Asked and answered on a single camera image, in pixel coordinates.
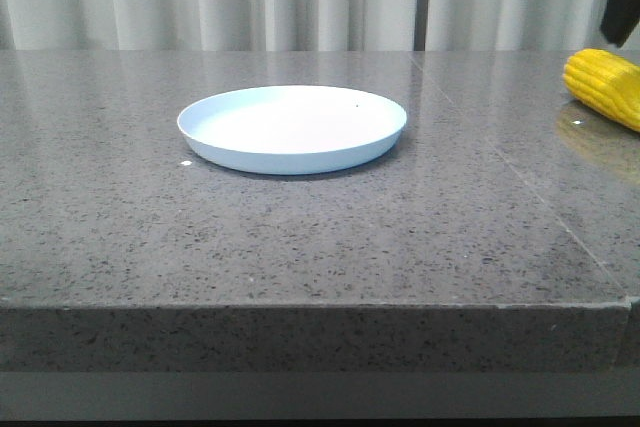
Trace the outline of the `yellow corn cob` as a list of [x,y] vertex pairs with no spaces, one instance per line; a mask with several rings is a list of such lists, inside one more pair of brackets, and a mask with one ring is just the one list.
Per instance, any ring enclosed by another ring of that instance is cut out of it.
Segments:
[[604,117],[639,132],[639,66],[601,49],[583,49],[563,69],[567,90]]

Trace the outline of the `light blue round plate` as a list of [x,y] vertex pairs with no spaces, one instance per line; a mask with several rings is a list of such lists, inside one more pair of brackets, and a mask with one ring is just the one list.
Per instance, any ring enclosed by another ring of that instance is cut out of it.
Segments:
[[199,100],[177,117],[200,157],[242,172],[307,175],[370,162],[397,142],[408,116],[393,100],[332,86],[235,90]]

